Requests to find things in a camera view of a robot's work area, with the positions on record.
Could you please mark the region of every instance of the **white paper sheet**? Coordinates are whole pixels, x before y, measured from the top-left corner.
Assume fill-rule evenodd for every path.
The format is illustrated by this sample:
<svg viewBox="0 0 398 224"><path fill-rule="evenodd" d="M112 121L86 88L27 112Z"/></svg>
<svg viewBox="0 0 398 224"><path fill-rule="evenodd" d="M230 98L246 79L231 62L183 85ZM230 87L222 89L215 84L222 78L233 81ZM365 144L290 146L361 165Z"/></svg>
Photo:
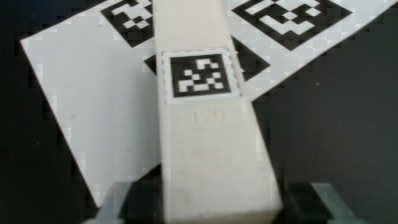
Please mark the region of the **white paper sheet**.
<svg viewBox="0 0 398 224"><path fill-rule="evenodd" d="M395 3L224 0L253 99ZM103 2L22 44L102 205L112 183L137 180L160 161L151 2Z"/></svg>

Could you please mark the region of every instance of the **white plastic piece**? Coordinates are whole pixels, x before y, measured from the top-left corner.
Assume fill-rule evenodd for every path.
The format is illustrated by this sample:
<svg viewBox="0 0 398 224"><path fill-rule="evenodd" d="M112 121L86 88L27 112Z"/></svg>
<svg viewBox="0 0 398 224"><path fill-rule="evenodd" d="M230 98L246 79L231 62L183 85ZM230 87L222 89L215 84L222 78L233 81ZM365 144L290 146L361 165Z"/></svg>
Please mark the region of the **white plastic piece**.
<svg viewBox="0 0 398 224"><path fill-rule="evenodd" d="M267 224L283 205L221 1L155 1L155 33L166 222Z"/></svg>

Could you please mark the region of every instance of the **white cardboard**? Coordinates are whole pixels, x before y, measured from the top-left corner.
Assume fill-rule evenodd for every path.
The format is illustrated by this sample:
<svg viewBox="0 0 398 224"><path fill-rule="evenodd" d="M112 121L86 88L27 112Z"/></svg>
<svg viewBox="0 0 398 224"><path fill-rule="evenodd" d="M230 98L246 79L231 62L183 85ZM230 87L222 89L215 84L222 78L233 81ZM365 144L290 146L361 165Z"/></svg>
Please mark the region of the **white cardboard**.
<svg viewBox="0 0 398 224"><path fill-rule="evenodd" d="M313 0L279 1L288 7ZM397 3L397 0L331 1L352 14L290 51L231 12L247 0L224 0L231 34L270 63L247 82L251 99ZM112 183L137 180L160 162L157 77L142 63L155 55L155 43L150 39L134 48L127 44L100 13L118 2L105 1L22 41L98 205Z"/></svg>

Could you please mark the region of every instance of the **black and white square pattern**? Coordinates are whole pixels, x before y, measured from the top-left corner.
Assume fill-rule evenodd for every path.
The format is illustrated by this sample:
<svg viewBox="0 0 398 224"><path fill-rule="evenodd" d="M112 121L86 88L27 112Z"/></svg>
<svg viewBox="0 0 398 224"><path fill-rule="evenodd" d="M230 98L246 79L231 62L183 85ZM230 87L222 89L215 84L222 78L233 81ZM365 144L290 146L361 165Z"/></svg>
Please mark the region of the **black and white square pattern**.
<svg viewBox="0 0 398 224"><path fill-rule="evenodd" d="M331 0L249 0L233 12L290 50L352 13Z"/></svg>
<svg viewBox="0 0 398 224"><path fill-rule="evenodd" d="M153 3L150 0L123 0L102 10L103 16L135 47L153 38Z"/></svg>
<svg viewBox="0 0 398 224"><path fill-rule="evenodd" d="M164 53L169 102L238 96L238 83L226 49Z"/></svg>

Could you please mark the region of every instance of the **table surface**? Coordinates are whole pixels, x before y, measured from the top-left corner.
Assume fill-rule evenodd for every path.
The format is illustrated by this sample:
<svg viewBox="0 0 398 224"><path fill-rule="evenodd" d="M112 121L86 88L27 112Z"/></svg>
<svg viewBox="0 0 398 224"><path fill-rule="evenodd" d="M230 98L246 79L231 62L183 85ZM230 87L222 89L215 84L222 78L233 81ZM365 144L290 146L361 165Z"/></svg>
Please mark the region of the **table surface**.
<svg viewBox="0 0 398 224"><path fill-rule="evenodd" d="M75 224L96 214L18 40L100 2L0 2L0 223ZM398 223L398 5L254 108L279 178L331 182L357 216Z"/></svg>

